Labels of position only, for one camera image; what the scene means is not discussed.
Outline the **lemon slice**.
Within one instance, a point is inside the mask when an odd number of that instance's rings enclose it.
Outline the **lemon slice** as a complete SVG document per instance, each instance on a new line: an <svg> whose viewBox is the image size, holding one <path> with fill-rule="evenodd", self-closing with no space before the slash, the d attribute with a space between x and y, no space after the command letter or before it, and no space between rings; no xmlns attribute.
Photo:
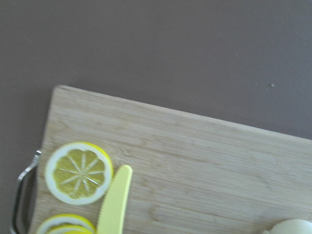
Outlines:
<svg viewBox="0 0 312 234"><path fill-rule="evenodd" d="M89 142L73 142L56 149L47 160L48 190L70 205L88 205L108 191L114 175L108 154Z"/></svg>

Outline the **stacked lemon slices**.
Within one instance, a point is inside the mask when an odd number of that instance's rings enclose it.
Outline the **stacked lemon slices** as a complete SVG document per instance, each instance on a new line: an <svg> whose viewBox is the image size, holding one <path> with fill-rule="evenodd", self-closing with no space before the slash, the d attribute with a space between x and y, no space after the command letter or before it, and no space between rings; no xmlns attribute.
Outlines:
<svg viewBox="0 0 312 234"><path fill-rule="evenodd" d="M70 231L86 232L95 234L94 225L86 218L76 214L57 214L45 221L38 227L37 234L64 234Z"/></svg>

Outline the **white steamed bun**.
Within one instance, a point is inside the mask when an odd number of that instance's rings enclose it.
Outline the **white steamed bun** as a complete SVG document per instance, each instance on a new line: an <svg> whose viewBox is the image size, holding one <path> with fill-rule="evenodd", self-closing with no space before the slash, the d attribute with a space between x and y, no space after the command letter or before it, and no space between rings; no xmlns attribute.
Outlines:
<svg viewBox="0 0 312 234"><path fill-rule="evenodd" d="M302 219L288 219L275 224L263 234L311 234L312 223Z"/></svg>

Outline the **wooden cutting board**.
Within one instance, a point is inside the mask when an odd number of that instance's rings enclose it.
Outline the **wooden cutting board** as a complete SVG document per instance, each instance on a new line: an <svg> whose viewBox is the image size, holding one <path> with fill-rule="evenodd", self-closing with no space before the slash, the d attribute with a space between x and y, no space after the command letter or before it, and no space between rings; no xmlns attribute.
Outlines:
<svg viewBox="0 0 312 234"><path fill-rule="evenodd" d="M47 189L44 168L63 144L98 145L133 169L126 234L259 234L312 219L312 142L69 86L53 90L29 233L52 215L97 223L101 201L73 206Z"/></svg>

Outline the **yellow plastic knife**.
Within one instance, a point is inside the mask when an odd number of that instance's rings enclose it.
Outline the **yellow plastic knife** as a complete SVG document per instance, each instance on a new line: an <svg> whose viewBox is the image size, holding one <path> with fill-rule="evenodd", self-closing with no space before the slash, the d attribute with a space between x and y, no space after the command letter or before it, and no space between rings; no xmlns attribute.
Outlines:
<svg viewBox="0 0 312 234"><path fill-rule="evenodd" d="M116 172L103 200L97 221L98 234L123 233L127 199L133 170L122 165Z"/></svg>

